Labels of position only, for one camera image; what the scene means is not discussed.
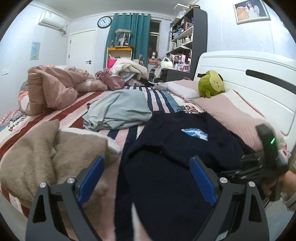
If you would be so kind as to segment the white sleeve right forearm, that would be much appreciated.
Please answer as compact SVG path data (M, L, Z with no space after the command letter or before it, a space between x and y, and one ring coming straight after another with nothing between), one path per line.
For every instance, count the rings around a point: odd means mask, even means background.
M296 210L296 192L289 197L287 194L284 194L282 196L284 205L286 206L286 208L290 211L295 211Z

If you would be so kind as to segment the person's right hand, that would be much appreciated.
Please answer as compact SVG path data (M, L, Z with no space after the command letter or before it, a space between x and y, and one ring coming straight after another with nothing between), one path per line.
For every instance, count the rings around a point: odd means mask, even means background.
M269 196L272 193L272 188L276 184L281 184L281 192L285 194L287 199L290 199L296 190L296 175L292 171L288 171L287 173L278 177L278 179L273 182L266 184L263 183L261 185L262 191L266 196Z

